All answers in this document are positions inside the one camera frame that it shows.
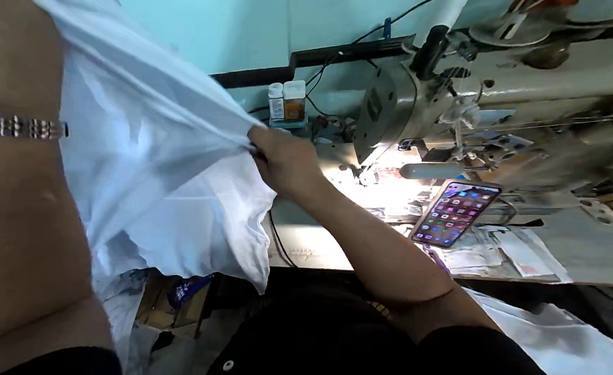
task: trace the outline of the smartphone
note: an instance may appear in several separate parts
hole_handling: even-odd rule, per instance
[[[501,185],[446,180],[411,231],[413,242],[449,248],[501,194]]]

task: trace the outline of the phone screen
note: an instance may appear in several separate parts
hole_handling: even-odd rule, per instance
[[[449,183],[414,229],[411,240],[449,248],[500,192],[496,187]]]

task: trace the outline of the wristwatch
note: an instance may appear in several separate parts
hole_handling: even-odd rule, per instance
[[[68,124],[39,120],[30,117],[8,116],[0,114],[0,136],[29,138],[34,140],[58,140],[68,137]]]

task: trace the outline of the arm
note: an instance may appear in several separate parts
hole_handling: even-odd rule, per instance
[[[329,183],[308,141],[260,127],[253,127],[249,137],[264,155],[254,157],[264,181],[334,236],[369,293],[393,308],[395,322],[414,340],[446,326],[498,329],[409,239]]]
[[[0,111],[58,119],[61,72],[49,16],[0,0]],[[58,142],[0,137],[0,371],[109,336]]]

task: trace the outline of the metal watch strap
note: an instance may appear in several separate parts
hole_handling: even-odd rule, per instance
[[[32,119],[29,117],[0,115],[0,136],[34,140],[58,140],[68,137],[68,124]]]

